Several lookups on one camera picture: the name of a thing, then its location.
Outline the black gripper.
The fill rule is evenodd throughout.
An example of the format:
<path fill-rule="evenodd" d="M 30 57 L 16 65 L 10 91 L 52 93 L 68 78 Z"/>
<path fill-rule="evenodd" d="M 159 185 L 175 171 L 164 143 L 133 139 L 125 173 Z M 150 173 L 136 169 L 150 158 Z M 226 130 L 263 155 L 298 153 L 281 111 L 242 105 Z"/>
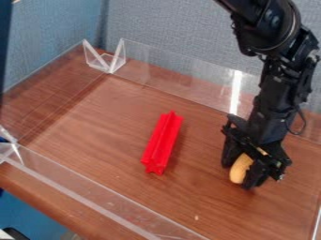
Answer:
<path fill-rule="evenodd" d="M 226 140 L 220 164 L 228 168 L 242 154 L 253 160 L 242 183 L 243 189 L 259 187 L 270 177 L 281 181 L 291 160 L 282 149 L 281 142 L 257 143 L 246 131 L 247 122 L 234 114 L 227 114 L 227 123 L 222 126 Z"/>

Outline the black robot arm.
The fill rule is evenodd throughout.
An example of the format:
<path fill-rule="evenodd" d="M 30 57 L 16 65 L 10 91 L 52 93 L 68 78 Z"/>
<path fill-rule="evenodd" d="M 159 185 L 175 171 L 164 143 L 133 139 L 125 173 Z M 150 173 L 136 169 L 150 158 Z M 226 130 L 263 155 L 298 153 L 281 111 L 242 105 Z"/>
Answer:
<path fill-rule="evenodd" d="M 281 180 L 291 165 L 282 141 L 301 117 L 319 61 L 318 40 L 291 0 L 214 0 L 228 12 L 238 48 L 263 62 L 259 94 L 248 118 L 227 115 L 222 166 L 242 188 Z"/>

